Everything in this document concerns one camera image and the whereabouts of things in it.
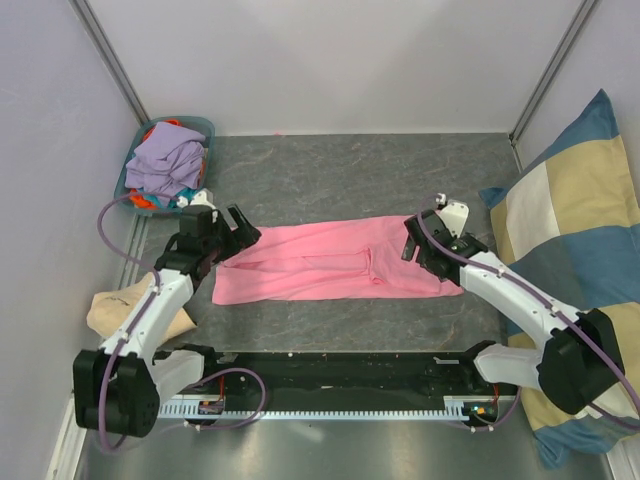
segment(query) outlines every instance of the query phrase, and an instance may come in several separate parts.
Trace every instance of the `purple cloth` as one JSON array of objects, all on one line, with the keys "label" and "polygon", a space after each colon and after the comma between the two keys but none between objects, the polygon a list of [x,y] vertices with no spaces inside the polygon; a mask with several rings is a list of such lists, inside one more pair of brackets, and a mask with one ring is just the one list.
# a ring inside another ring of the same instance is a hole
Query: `purple cloth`
[{"label": "purple cloth", "polygon": [[[185,187],[198,188],[204,147],[204,135],[159,122],[149,138],[134,150],[127,163],[125,187],[175,195]],[[169,199],[158,197],[162,206]]]}]

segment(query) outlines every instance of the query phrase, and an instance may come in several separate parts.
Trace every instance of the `pink shirt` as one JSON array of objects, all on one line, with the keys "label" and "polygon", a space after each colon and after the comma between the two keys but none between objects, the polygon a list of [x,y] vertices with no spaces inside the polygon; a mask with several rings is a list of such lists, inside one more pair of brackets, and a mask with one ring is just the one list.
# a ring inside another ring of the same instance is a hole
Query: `pink shirt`
[{"label": "pink shirt", "polygon": [[406,216],[260,228],[251,248],[218,266],[213,302],[337,298],[429,298],[458,295],[400,257]]}]

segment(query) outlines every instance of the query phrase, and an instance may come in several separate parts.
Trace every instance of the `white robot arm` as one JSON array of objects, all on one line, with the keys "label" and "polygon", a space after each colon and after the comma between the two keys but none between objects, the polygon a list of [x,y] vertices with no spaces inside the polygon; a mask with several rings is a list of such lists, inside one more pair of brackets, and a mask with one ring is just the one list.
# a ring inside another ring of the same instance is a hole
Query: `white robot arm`
[{"label": "white robot arm", "polygon": [[[79,426],[98,428],[101,382],[107,362],[118,348],[104,413],[106,430],[112,433],[145,436],[153,427],[161,405],[200,380],[207,373],[209,362],[215,368],[216,354],[211,347],[189,346],[174,350],[162,359],[156,352],[167,327],[192,297],[211,265],[236,255],[260,237],[260,232],[235,206],[230,207],[229,212],[238,228],[231,230],[207,198],[198,198],[183,209],[180,231],[171,238],[155,265],[160,284],[149,286],[122,327],[100,349],[83,350],[76,357],[73,380]],[[558,313],[564,313],[587,333],[624,371],[609,318],[599,310],[579,312],[519,277],[481,242],[463,233],[469,212],[467,206],[447,202],[444,195],[440,198],[437,212],[421,213],[422,223],[432,239],[455,255],[446,255],[435,248],[414,216],[405,222],[409,237],[402,258],[406,261],[415,258],[443,281],[451,280],[487,300],[518,324],[537,347],[519,349],[481,342],[469,350],[473,352],[473,364],[480,377],[489,383],[542,390],[556,406],[570,414],[578,413],[616,384],[617,378],[611,370],[566,328]],[[467,260],[456,260],[456,255]],[[476,266],[479,264],[497,273]],[[506,276],[526,285],[529,292],[507,281]],[[136,319],[154,295],[149,308]],[[551,309],[543,308],[540,298],[552,305]]]},{"label": "white robot arm", "polygon": [[409,237],[403,259],[411,261],[415,257],[420,266],[441,280],[451,280],[480,296],[522,328],[537,347],[479,344],[474,365],[480,376],[489,383],[542,390],[558,408],[570,414],[578,413],[617,384],[611,369],[559,318],[564,314],[624,372],[609,317],[597,309],[580,312],[530,284],[475,237],[462,233],[468,214],[466,205],[447,202],[444,194],[439,195],[438,204],[437,212],[421,212],[421,220],[429,237],[448,254],[436,248],[414,216],[405,222]]},{"label": "white robot arm", "polygon": [[[260,238],[237,206],[228,210],[237,225],[234,230],[211,203],[210,192],[200,191],[183,208],[179,233],[171,237],[155,264],[159,284],[149,285],[127,320],[97,351],[78,354],[73,383],[79,426],[98,429],[102,417],[108,432],[143,437],[153,428],[160,406],[200,380],[208,365],[215,365],[211,347],[189,345],[163,358],[158,358],[156,350],[212,265]],[[109,371],[112,358],[115,362]],[[99,397],[106,375],[107,397],[101,410]]]}]

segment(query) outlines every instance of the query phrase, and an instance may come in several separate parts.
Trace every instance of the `laundry basket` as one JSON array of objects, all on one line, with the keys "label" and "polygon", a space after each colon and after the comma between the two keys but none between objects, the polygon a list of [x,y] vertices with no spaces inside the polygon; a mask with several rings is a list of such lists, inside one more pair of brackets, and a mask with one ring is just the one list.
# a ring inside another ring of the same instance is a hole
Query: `laundry basket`
[{"label": "laundry basket", "polygon": [[[120,177],[118,178],[118,183],[116,184],[116,188],[113,192],[113,198],[118,198],[121,197],[122,195],[126,195],[127,193],[130,193],[131,190],[127,187],[124,186],[125,180],[127,178],[127,163],[129,162],[129,160],[131,160],[134,157],[134,153],[133,151],[138,147],[138,145],[140,145],[142,143],[142,139],[144,137],[144,135],[150,131],[156,123],[158,122],[163,122],[169,119],[176,119],[179,120],[180,123],[182,124],[183,127],[185,128],[189,128],[191,130],[195,130],[196,132],[201,133],[202,135],[205,136],[204,142],[202,142],[202,146],[205,149],[208,149],[206,154],[205,154],[205,158],[204,158],[204,167],[203,167],[203,171],[202,174],[200,175],[200,181],[198,183],[198,188],[202,187],[202,182],[204,181],[205,177],[207,176],[207,171],[209,170],[209,166],[211,165],[211,162],[213,160],[213,144],[214,144],[214,140],[215,140],[215,128],[213,126],[213,124],[207,120],[206,118],[201,118],[201,117],[181,117],[181,116],[172,116],[172,117],[160,117],[160,118],[155,118],[153,120],[150,120],[149,122],[145,123],[144,125],[142,125],[140,127],[140,129],[138,130],[138,133],[136,133],[136,136],[133,139],[133,142],[131,142],[131,147],[129,148],[129,153],[127,153],[127,156],[125,158],[124,161],[124,165],[122,166],[122,170],[120,171]],[[127,208],[135,213],[137,213],[138,215],[144,215],[147,217],[151,217],[153,215],[158,215],[158,214],[176,214],[180,212],[180,208],[178,207],[174,207],[174,208],[155,208],[155,209],[146,209],[146,208],[138,208],[137,206],[135,206],[133,204],[133,202],[129,199],[124,200],[123,202],[121,202],[121,205],[124,208]]]}]

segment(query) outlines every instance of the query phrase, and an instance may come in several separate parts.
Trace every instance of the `gray table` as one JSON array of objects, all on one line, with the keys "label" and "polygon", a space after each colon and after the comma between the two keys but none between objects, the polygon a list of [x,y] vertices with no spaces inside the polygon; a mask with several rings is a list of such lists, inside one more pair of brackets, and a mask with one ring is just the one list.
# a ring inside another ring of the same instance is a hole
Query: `gray table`
[{"label": "gray table", "polygon": [[[478,190],[517,174],[507,136],[328,135],[216,139],[205,186],[257,226],[410,215],[429,193],[468,202],[467,229],[494,245]],[[175,219],[152,219],[143,258],[153,262]],[[198,328],[180,340],[239,351],[464,350],[500,340],[496,311],[472,294],[419,300],[264,301],[220,307],[215,275],[186,309]]]}]

